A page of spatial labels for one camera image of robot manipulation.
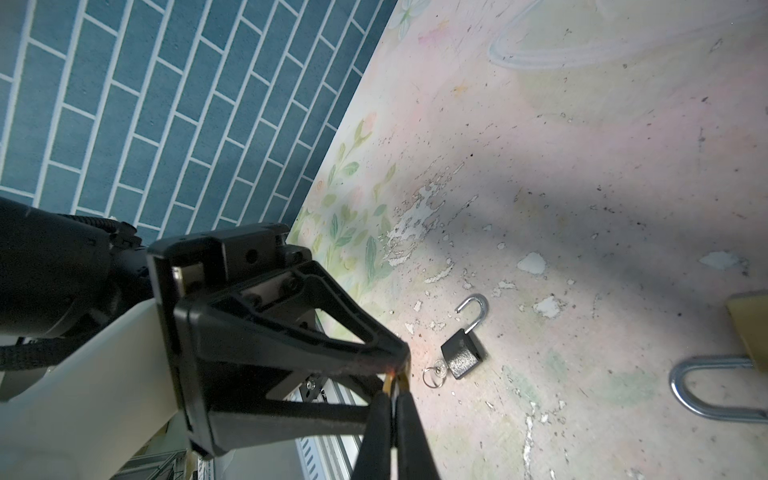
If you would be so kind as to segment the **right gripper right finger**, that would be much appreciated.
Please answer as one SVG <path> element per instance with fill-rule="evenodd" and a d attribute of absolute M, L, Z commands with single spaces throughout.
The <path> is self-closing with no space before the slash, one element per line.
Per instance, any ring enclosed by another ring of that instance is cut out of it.
<path fill-rule="evenodd" d="M 410 392 L 395 400 L 394 446 L 397 451 L 397 476 L 405 480 L 438 480 L 429 442 Z"/>

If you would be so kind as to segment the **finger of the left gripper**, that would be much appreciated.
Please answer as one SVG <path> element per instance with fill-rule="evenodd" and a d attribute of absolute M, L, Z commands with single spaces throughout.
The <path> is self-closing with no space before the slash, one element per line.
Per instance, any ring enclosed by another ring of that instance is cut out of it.
<path fill-rule="evenodd" d="M 302 437 L 364 432 L 367 405 L 274 400 L 267 397 L 270 390 L 246 384 L 213 402 L 208 410 L 213 453 Z"/>
<path fill-rule="evenodd" d="M 305 372 L 403 370 L 408 345 L 318 262 L 216 285 L 173 310 L 183 349 L 207 362 Z"/>

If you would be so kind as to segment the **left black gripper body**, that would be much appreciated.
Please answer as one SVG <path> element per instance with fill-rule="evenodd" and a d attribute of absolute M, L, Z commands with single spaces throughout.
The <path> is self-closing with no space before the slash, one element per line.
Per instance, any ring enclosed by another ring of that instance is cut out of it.
<path fill-rule="evenodd" d="M 183 349 L 174 319 L 177 303 L 202 289 L 228 285 L 279 269 L 314 261 L 303 247 L 286 242 L 282 225 L 244 227 L 158 241 L 149 250 L 148 264 L 187 432 L 193 448 L 206 457 L 211 451 L 208 410 L 224 394 L 246 384 L 270 387 L 267 397 L 288 400 L 314 374 L 268 367 L 207 362 Z"/>

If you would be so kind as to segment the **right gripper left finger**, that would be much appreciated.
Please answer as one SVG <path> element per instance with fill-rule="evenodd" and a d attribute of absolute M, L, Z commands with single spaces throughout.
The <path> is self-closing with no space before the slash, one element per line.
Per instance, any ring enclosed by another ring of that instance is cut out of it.
<path fill-rule="evenodd" d="M 393 400 L 385 392 L 377 393 L 369 405 L 369 416 L 352 480 L 389 480 L 392 473 L 395 411 Z"/>

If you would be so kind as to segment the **black padlock with key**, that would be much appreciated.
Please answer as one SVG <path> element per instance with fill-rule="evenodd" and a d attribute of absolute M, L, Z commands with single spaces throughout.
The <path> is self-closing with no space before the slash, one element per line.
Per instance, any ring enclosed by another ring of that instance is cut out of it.
<path fill-rule="evenodd" d="M 471 304 L 478 307 L 476 317 L 446 340 L 440 347 L 441 357 L 422 370 L 422 382 L 427 388 L 441 388 L 448 376 L 460 380 L 483 362 L 485 350 L 475 330 L 487 318 L 489 303 L 484 295 L 471 294 L 456 307 L 455 312 L 461 313 Z"/>

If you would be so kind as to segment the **small brass padlock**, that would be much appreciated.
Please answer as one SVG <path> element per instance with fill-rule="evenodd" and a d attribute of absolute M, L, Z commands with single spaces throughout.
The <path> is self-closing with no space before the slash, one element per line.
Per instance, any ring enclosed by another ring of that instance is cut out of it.
<path fill-rule="evenodd" d="M 408 369 L 388 372 L 383 380 L 382 391 L 390 398 L 395 399 L 398 395 L 410 391 L 410 372 Z"/>

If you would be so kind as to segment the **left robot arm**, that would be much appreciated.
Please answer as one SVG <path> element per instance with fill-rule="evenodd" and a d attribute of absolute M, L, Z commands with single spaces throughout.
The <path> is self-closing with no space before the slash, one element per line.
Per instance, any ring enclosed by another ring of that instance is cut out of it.
<path fill-rule="evenodd" d="M 1 202 L 5 479 L 107 479 L 174 415 L 204 459 L 358 435 L 355 479 L 435 479 L 405 341 L 283 224 L 144 246 L 125 222 Z"/>

